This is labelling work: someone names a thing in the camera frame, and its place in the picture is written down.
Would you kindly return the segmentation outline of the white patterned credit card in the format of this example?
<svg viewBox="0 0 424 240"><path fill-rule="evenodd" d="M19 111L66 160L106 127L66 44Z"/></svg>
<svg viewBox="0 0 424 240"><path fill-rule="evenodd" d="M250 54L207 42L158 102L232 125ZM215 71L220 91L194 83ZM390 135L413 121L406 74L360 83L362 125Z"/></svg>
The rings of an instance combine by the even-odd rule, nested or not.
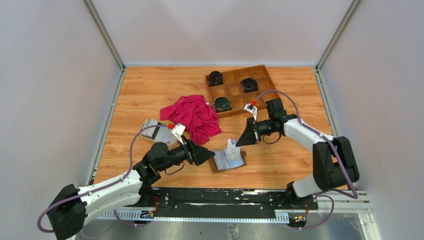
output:
<svg viewBox="0 0 424 240"><path fill-rule="evenodd" d="M237 146L236 139L228 139L225 157L228 161L238 161L241 158L241 147Z"/></svg>

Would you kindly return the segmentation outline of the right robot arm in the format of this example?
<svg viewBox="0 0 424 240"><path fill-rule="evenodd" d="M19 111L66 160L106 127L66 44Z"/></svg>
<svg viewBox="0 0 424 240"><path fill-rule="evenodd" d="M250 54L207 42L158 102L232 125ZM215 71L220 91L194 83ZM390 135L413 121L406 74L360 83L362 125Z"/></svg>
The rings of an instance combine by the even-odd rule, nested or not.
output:
<svg viewBox="0 0 424 240"><path fill-rule="evenodd" d="M312 153L312 174L290 182L285 190L286 204L298 209L307 197L342 186L353 187L360 178L352 145L344 136L334 137L306 124L296 114L288 114L282 100L275 98L265 103L268 119L246 120L246 127L236 146L259 144L262 137L273 133L291 138Z"/></svg>

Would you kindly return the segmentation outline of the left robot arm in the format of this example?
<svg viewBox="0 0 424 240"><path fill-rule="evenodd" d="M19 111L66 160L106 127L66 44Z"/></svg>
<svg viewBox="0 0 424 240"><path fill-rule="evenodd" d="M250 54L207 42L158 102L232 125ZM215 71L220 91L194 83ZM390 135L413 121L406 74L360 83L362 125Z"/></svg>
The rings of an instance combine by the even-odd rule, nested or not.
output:
<svg viewBox="0 0 424 240"><path fill-rule="evenodd" d="M161 178L162 171L184 161L199 166L214 156L213 151L191 139L173 149L156 142L128 172L94 185L63 187L46 212L52 231L58 240L67 240L103 214L137 203L149 206L152 184Z"/></svg>

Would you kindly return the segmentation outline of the brown leather card holder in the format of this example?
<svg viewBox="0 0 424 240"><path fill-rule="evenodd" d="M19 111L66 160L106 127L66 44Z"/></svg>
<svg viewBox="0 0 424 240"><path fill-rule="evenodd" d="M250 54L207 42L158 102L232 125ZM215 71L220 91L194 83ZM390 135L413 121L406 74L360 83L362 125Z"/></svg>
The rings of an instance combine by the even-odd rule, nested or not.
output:
<svg viewBox="0 0 424 240"><path fill-rule="evenodd" d="M246 165L246 152L241 151L235 159L227 159L227 150L214 151L215 155L208 160L211 172L214 174L234 170Z"/></svg>

